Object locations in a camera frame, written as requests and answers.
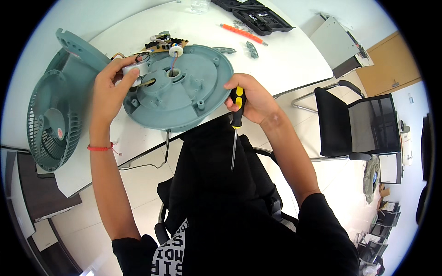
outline orange tool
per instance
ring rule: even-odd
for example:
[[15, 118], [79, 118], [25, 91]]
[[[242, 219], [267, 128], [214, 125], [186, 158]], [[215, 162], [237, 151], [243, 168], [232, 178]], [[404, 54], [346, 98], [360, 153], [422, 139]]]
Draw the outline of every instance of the orange tool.
[[240, 34], [240, 35], [242, 35], [242, 36], [245, 36], [245, 37], [247, 37], [247, 38], [250, 38], [250, 39], [253, 40], [253, 41], [258, 42], [259, 44], [262, 44], [262, 45], [268, 46], [268, 44], [265, 43], [262, 39], [260, 39], [260, 38], [257, 37], [257, 36], [252, 35], [251, 33], [248, 33], [248, 32], [246, 32], [246, 31], [243, 31], [243, 30], [237, 29], [237, 28], [235, 28], [235, 27], [232, 27], [232, 26], [229, 26], [229, 25], [226, 25], [226, 24], [220, 24], [220, 26], [221, 26], [223, 29], [226, 29], [226, 30], [229, 30], [229, 31], [231, 31], [231, 32], [234, 32], [234, 33]]

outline yellow and black screwdriver handle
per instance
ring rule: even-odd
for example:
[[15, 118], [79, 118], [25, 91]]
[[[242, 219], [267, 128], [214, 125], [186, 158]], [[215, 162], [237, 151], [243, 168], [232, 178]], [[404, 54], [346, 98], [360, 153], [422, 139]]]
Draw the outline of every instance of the yellow and black screwdriver handle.
[[240, 109], [236, 112], [233, 112], [233, 120], [232, 127], [234, 129], [239, 129], [243, 122], [241, 121], [244, 113], [244, 106], [246, 105], [246, 94], [244, 93], [244, 89], [242, 87], [233, 88], [230, 92], [230, 97], [234, 104], [236, 104]]

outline hand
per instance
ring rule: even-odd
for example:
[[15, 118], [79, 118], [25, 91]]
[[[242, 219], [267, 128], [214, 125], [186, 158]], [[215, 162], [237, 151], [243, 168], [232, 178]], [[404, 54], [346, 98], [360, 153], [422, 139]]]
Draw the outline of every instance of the hand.
[[112, 120], [121, 109], [127, 91], [140, 74], [138, 68], [124, 75], [118, 85], [115, 85], [117, 73], [121, 68], [135, 63], [136, 56], [116, 58], [111, 61], [95, 78], [94, 97], [92, 100], [91, 126], [110, 127]]
[[[280, 108], [270, 93], [251, 75], [234, 74], [224, 85], [224, 88], [233, 89], [237, 86], [244, 88], [247, 97], [244, 116], [252, 122], [261, 124], [266, 117], [279, 111]], [[224, 104], [230, 111], [238, 111], [239, 109], [230, 96]]]

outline screwdriver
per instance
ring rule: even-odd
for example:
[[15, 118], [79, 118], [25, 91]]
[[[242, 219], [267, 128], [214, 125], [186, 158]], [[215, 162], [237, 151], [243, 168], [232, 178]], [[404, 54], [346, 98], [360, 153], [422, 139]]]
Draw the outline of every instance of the screwdriver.
[[237, 28], [235, 28], [235, 27], [232, 27], [232, 26], [229, 26], [229, 25], [226, 25], [226, 24], [220, 24], [220, 26], [221, 26], [223, 29], [226, 29], [226, 30], [229, 30], [229, 31], [231, 31], [231, 32], [234, 32], [234, 33], [240, 34], [240, 35], [242, 35], [242, 36], [245, 36], [245, 37], [247, 37], [247, 38], [250, 38], [251, 40], [256, 41], [256, 42], [258, 42], [259, 44], [262, 44], [262, 45], [264, 45], [264, 46], [268, 46], [268, 44], [265, 43], [262, 39], [260, 39], [260, 38], [257, 37], [257, 36], [252, 35], [251, 33], [248, 33], [248, 32], [246, 32], [246, 31], [243, 31], [243, 30], [237, 29]]
[[244, 106], [246, 104], [247, 98], [242, 87], [233, 88], [230, 92], [230, 97], [233, 103], [235, 103], [239, 109], [233, 112], [232, 127], [235, 129], [235, 138], [233, 138], [233, 153], [232, 153], [232, 172], [233, 165], [235, 164], [235, 152], [236, 152], [236, 138], [238, 137], [238, 129], [243, 125], [242, 117], [244, 113]]

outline blue wire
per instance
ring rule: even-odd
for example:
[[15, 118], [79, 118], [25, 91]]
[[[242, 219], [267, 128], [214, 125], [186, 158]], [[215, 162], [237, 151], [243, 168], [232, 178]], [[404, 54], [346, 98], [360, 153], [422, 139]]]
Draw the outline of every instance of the blue wire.
[[172, 62], [170, 63], [170, 71], [172, 71], [172, 64], [173, 64], [173, 61], [175, 60], [175, 55], [176, 55], [176, 52], [174, 52], [173, 53], [173, 58], [172, 58]]

